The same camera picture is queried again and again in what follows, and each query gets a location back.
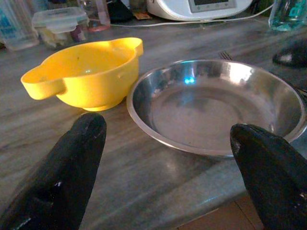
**power cord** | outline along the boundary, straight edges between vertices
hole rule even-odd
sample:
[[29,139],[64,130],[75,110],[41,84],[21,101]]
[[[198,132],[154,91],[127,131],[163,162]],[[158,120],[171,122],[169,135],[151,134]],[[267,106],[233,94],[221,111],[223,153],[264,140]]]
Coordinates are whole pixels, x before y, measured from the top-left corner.
[[119,27],[152,27],[152,26],[160,26],[160,25],[182,25],[182,24],[198,24],[198,23],[214,23],[214,22],[233,22],[233,21],[241,21],[245,19],[255,18],[263,14],[264,12],[268,11],[272,7],[273,7],[273,4],[255,15],[248,16],[248,17],[242,17],[242,18],[191,21],[191,22],[180,22],[180,23],[157,23],[157,24],[149,24],[149,25],[120,25],[120,24],[111,24],[111,25],[119,26]]

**bowl handle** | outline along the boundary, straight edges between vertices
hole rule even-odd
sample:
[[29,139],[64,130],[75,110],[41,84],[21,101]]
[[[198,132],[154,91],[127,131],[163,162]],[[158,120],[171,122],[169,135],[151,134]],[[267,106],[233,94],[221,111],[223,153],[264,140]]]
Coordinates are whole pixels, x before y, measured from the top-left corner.
[[143,41],[137,37],[126,37],[115,40],[115,42],[120,42],[129,49],[134,49],[136,55],[139,57],[143,55]]
[[66,91],[63,79],[44,79],[40,74],[40,67],[36,67],[21,77],[21,83],[26,91],[36,100],[42,100]]

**countertop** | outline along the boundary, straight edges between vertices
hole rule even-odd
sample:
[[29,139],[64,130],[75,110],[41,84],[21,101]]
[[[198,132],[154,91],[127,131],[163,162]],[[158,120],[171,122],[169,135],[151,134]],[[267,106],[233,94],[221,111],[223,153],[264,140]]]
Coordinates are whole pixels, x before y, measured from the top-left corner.
[[[90,41],[127,36],[143,39],[140,74],[181,59],[219,59],[219,52],[227,51],[236,61],[272,71],[307,89],[307,69],[272,63],[283,46],[307,38],[307,27],[274,32],[264,17],[206,25],[112,26],[91,34]],[[35,101],[20,83],[25,72],[52,53],[43,44],[22,52],[0,51],[0,208],[31,167],[85,112],[56,97]],[[101,114],[107,122],[106,145],[81,230],[171,229],[245,193],[234,160],[209,159],[164,146],[138,128],[125,100]],[[305,157],[306,143],[306,134],[293,142]]]

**black object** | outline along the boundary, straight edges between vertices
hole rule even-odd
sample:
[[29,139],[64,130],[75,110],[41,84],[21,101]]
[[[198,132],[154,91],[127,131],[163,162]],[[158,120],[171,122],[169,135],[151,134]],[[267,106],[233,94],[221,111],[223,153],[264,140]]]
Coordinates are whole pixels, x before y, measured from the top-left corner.
[[273,62],[293,68],[307,67],[307,40],[294,42],[274,55]]
[[82,115],[19,184],[0,218],[0,229],[79,229],[105,139],[104,118]]
[[259,3],[261,0],[253,0],[252,3],[249,6],[249,9],[252,14],[256,14],[257,11],[259,11]]
[[307,160],[283,138],[263,128],[237,124],[231,147],[245,187],[264,226],[307,229]]
[[48,0],[49,2],[52,2],[53,4],[63,4],[66,3],[66,0]]
[[121,0],[114,0],[108,3],[107,9],[112,23],[125,22],[133,18],[133,14]]

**container lid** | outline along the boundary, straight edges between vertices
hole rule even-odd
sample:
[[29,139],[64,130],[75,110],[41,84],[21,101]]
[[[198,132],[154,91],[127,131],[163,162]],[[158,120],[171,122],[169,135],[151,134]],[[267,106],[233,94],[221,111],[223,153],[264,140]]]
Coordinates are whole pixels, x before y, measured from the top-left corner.
[[32,26],[46,27],[59,34],[75,30],[81,21],[89,21],[86,13],[80,7],[67,7],[36,12],[32,18]]

